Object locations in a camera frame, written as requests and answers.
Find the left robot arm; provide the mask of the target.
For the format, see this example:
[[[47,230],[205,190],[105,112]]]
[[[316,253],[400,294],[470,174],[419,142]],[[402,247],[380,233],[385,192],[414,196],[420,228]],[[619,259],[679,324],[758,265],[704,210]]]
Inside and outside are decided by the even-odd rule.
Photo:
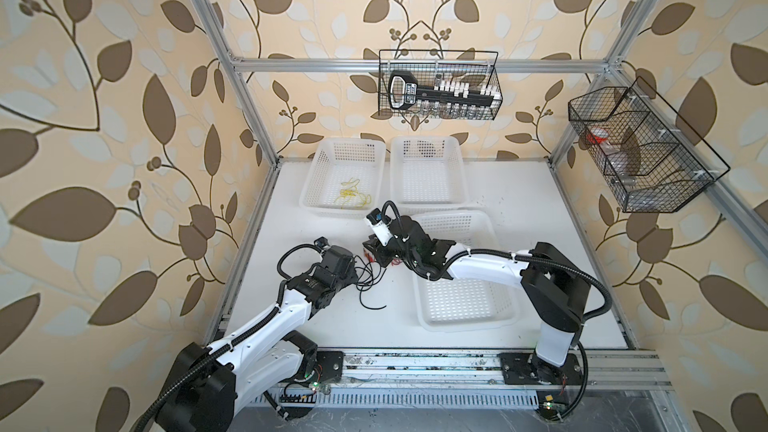
[[[318,242],[310,247],[319,261],[300,275],[283,275],[273,305],[236,331],[179,352],[134,430],[157,424],[165,431],[225,431],[257,396],[301,368],[313,369],[317,346],[297,330],[358,274],[349,250]]]

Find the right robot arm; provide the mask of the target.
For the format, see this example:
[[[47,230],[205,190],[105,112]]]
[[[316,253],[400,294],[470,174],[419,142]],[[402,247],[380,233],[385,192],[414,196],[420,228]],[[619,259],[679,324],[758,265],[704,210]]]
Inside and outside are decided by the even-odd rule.
[[[392,219],[375,209],[366,221],[372,234],[363,246],[381,266],[398,259],[429,282],[468,279],[521,288],[541,320],[530,359],[534,380],[553,380],[565,388],[564,366],[570,351],[576,349],[581,358],[581,384],[575,398],[566,405],[546,399],[537,414],[549,422],[562,422],[572,415],[584,398],[589,375],[587,353],[580,342],[584,325],[613,307],[611,293],[602,282],[547,242],[518,252],[472,248],[431,238],[409,216]]]

